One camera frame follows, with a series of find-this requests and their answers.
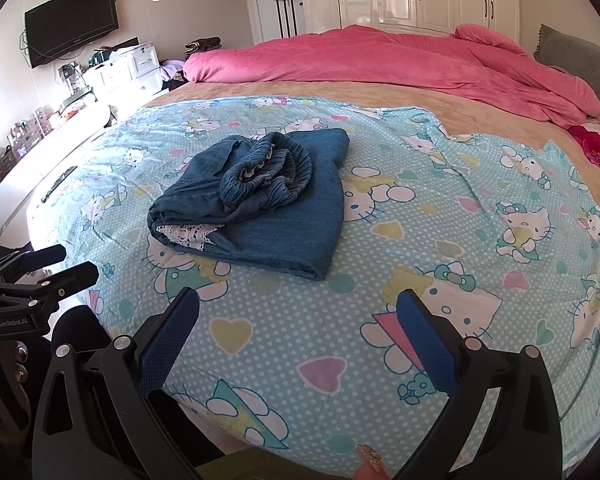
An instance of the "light blue polka dot sheet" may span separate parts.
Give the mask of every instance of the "light blue polka dot sheet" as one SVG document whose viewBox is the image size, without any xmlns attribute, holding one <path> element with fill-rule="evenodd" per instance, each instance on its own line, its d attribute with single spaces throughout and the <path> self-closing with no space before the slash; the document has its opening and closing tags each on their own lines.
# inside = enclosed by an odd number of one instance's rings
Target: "light blue polka dot sheet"
<svg viewBox="0 0 600 480">
<path fill-rule="evenodd" d="M 324 282 L 177 253 L 148 236 L 149 206 L 196 153 L 231 134 L 327 127 L 351 143 L 345 222 Z M 113 336 L 135 332 L 183 286 L 197 290 L 200 319 L 165 384 L 186 411 L 321 471 L 352 474 L 356 445 L 369 444 L 397 472 L 446 401 L 395 317 L 398 293 L 413 288 L 489 348 L 539 346 L 565 468 L 600 434 L 600 209 L 554 144 L 535 152 L 450 136 L 422 108 L 265 96 L 144 108 L 78 156 L 48 202 L 34 198 L 32 240 L 64 244 L 65 266 L 97 264 L 84 301 Z M 457 464 L 477 450 L 495 399 Z"/>
</svg>

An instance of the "black television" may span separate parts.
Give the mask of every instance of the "black television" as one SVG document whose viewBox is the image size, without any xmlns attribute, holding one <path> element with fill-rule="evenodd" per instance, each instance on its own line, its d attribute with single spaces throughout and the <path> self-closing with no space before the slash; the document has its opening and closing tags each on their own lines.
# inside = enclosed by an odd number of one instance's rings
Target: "black television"
<svg viewBox="0 0 600 480">
<path fill-rule="evenodd" d="M 115 0 L 49 0 L 24 15 L 32 68 L 118 28 Z"/>
</svg>

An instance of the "white wall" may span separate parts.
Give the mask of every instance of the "white wall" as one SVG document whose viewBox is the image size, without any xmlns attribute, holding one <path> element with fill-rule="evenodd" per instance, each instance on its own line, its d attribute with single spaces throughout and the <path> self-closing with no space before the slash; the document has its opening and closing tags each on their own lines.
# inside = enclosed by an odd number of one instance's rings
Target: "white wall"
<svg viewBox="0 0 600 480">
<path fill-rule="evenodd" d="M 520 0 L 520 44 L 538 46 L 540 24 L 600 46 L 600 17 L 589 0 Z"/>
<path fill-rule="evenodd" d="M 67 61 L 56 60 L 31 70 L 18 49 L 24 12 L 45 1 L 8 0 L 0 11 L 0 144 L 3 145 L 13 123 L 28 118 L 39 106 L 57 108 L 68 96 L 58 77 L 58 67 Z M 120 28 L 85 47 L 78 62 L 86 64 L 96 46 L 114 45 L 135 36 L 141 42 L 154 41 L 161 59 L 184 59 L 186 43 L 209 36 L 222 38 L 226 48 L 253 45 L 246 0 L 118 0 L 116 9 Z"/>
</svg>

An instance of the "denim clothing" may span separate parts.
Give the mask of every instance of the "denim clothing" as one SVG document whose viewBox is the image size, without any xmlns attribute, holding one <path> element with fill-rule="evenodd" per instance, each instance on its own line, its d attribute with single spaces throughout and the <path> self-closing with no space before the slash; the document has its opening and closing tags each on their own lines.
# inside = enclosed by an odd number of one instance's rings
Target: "denim clothing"
<svg viewBox="0 0 600 480">
<path fill-rule="evenodd" d="M 181 251 L 323 280 L 343 221 L 348 147 L 341 129 L 227 137 L 155 201 L 149 229 Z"/>
</svg>

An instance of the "brown blanket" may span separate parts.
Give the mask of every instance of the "brown blanket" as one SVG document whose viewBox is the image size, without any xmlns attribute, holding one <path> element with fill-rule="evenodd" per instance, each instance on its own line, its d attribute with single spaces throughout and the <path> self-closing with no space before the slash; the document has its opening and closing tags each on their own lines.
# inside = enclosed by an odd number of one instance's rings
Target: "brown blanket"
<svg viewBox="0 0 600 480">
<path fill-rule="evenodd" d="M 552 140 L 574 163 L 600 206 L 600 168 L 587 160 L 581 147 L 567 131 L 554 124 L 539 123 L 483 103 L 431 90 L 355 82 L 188 83 L 158 97 L 149 106 L 251 95 L 321 97 L 362 107 L 420 106 L 433 112 L 452 135 L 495 134 L 535 149 Z"/>
</svg>

